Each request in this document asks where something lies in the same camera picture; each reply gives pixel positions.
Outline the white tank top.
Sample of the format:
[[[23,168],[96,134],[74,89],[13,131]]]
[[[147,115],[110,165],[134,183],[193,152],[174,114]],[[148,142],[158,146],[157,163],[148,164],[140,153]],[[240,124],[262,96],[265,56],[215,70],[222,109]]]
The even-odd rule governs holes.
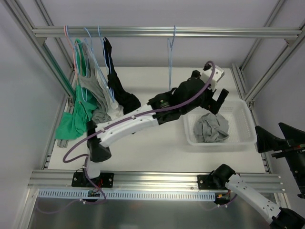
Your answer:
[[[118,104],[114,97],[114,90],[108,86],[108,80],[106,80],[102,73],[98,62],[95,58],[93,48],[90,50],[90,55],[94,63],[95,79],[97,81],[98,89],[98,107],[107,114],[111,120],[117,119],[123,116],[123,107]]]

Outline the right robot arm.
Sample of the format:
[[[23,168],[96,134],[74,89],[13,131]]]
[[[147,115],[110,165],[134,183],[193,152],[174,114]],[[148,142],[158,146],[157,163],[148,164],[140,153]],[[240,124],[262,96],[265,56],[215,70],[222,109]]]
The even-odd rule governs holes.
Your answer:
[[[284,138],[276,137],[261,126],[256,126],[257,150],[259,153],[272,152],[272,157],[284,158],[300,190],[298,197],[305,197],[305,133],[285,123],[278,124]],[[272,229],[303,229],[305,219],[289,208],[283,208],[268,200],[250,187],[232,168],[220,165],[211,173],[213,185],[218,189],[227,188],[251,205]]]

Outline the light grey tank top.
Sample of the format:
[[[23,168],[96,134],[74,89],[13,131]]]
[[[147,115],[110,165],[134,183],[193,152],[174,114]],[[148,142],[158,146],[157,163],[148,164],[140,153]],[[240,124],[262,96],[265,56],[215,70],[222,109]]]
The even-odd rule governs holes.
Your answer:
[[[194,124],[193,133],[198,143],[223,143],[229,138],[229,122],[221,114],[208,113]]]

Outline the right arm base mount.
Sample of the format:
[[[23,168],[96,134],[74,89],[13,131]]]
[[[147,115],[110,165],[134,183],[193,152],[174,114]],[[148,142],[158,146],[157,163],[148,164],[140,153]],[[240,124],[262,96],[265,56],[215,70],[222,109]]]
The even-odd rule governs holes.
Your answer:
[[[221,186],[214,181],[214,170],[209,174],[197,175],[197,185],[199,190],[227,190],[225,186]]]

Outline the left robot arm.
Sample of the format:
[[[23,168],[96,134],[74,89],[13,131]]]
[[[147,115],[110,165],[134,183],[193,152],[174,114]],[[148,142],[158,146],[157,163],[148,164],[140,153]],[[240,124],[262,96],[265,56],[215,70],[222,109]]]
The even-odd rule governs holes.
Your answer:
[[[217,100],[213,99],[215,89],[209,79],[204,80],[197,70],[186,81],[165,93],[156,95],[147,104],[124,115],[117,121],[96,125],[87,123],[87,148],[83,182],[93,187],[98,184],[100,169],[98,164],[111,158],[110,145],[119,139],[148,127],[159,126],[175,121],[197,107],[217,114],[229,92],[223,89]]]

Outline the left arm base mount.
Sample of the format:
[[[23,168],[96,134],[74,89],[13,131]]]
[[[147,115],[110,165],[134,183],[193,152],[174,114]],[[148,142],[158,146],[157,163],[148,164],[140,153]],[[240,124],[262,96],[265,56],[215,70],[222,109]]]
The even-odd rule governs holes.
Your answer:
[[[114,181],[114,173],[101,172],[96,178],[91,178],[91,181],[101,188],[112,188]],[[86,178],[84,171],[77,171],[73,174],[72,187],[94,187],[94,185]]]

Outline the blue hanger of black top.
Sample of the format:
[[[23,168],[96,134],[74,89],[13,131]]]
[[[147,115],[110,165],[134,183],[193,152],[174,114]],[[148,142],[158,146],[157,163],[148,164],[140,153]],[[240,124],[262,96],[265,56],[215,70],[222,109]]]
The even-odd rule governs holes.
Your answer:
[[[104,56],[104,62],[105,62],[105,65],[107,66],[108,68],[108,73],[111,74],[112,73],[112,69],[111,69],[111,63],[110,63],[110,56],[105,48],[105,45],[104,45],[104,41],[103,41],[103,38],[101,36],[101,32],[100,32],[100,27],[98,26],[98,35],[99,35],[99,38],[100,38],[100,41],[101,41],[101,44],[102,44],[102,49],[103,49],[103,56]],[[114,96],[114,90],[109,87],[109,91],[110,91],[110,96],[111,96],[111,99],[113,102],[115,102],[115,96]]]

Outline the black tank top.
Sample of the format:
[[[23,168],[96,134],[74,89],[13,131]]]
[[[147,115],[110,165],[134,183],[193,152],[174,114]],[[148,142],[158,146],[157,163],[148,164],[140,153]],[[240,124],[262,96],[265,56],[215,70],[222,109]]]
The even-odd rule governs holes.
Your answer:
[[[110,63],[112,69],[112,73],[111,74],[108,73],[107,75],[108,86],[114,90],[115,100],[118,102],[120,106],[123,107],[123,114],[126,115],[140,108],[141,102],[134,94],[131,94],[124,90],[113,65],[112,46],[106,37],[103,38],[103,41],[105,48],[110,56]]]

